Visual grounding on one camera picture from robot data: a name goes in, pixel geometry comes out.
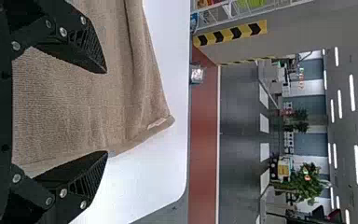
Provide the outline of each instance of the towel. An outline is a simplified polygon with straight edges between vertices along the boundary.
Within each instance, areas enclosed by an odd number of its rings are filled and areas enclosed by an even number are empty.
[[[93,22],[108,73],[30,48],[13,62],[13,163],[30,176],[87,155],[123,153],[174,123],[139,0],[74,0]]]

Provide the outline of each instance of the potted plant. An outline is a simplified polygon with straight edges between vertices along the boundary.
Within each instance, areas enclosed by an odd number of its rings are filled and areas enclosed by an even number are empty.
[[[314,163],[304,163],[300,170],[292,172],[290,181],[271,182],[277,192],[293,193],[296,196],[296,202],[307,201],[309,205],[316,203],[315,198],[322,194],[324,183],[319,177],[319,167]]]
[[[306,133],[310,128],[308,123],[308,111],[307,109],[298,109],[292,115],[284,119],[284,131],[293,132],[297,130],[300,133]]]

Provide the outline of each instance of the white table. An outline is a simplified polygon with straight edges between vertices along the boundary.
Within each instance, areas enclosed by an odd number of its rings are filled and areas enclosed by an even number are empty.
[[[186,189],[190,1],[144,0],[144,8],[176,122],[109,159],[92,206],[73,223],[131,223],[176,202]]]

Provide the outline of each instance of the ceiling light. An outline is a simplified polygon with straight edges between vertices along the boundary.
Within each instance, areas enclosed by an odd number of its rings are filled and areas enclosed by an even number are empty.
[[[351,216],[350,211],[348,211],[348,209],[345,209],[345,223],[351,224]]]
[[[328,163],[331,165],[331,146],[330,146],[330,143],[327,144],[327,148],[328,148]]]
[[[338,48],[334,48],[334,52],[336,54],[336,66],[339,66],[339,55],[338,55]]]
[[[330,109],[331,109],[331,122],[336,122],[335,115],[334,115],[334,101],[330,100]]]
[[[341,208],[341,204],[339,203],[339,196],[336,197],[337,209]]]
[[[338,116],[340,119],[342,119],[342,96],[340,90],[337,91],[337,96],[338,96]]]
[[[327,72],[324,70],[324,90],[327,91]]]
[[[354,163],[356,169],[356,183],[358,185],[358,146],[354,146]]]
[[[334,168],[338,168],[338,162],[337,162],[337,145],[336,143],[333,144],[333,159],[334,159]]]
[[[331,209],[334,209],[334,189],[333,188],[330,188],[330,202],[331,202]]]
[[[354,100],[353,75],[350,75],[350,92],[351,92],[351,111],[356,110],[356,102]]]

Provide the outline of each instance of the warning stripe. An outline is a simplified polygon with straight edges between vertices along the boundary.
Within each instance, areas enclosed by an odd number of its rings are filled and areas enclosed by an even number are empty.
[[[250,59],[245,59],[242,61],[236,61],[236,62],[231,62],[231,63],[220,63],[220,65],[228,66],[228,65],[241,64],[241,63],[254,63],[256,60],[268,60],[268,59],[275,59],[275,58],[276,57],[274,57],[274,56],[268,56],[268,57],[263,57],[263,58],[250,58]]]
[[[214,31],[193,37],[193,44],[196,48],[210,46],[218,43],[225,43],[235,39],[247,38],[267,33],[267,21],[247,23],[220,31]]]

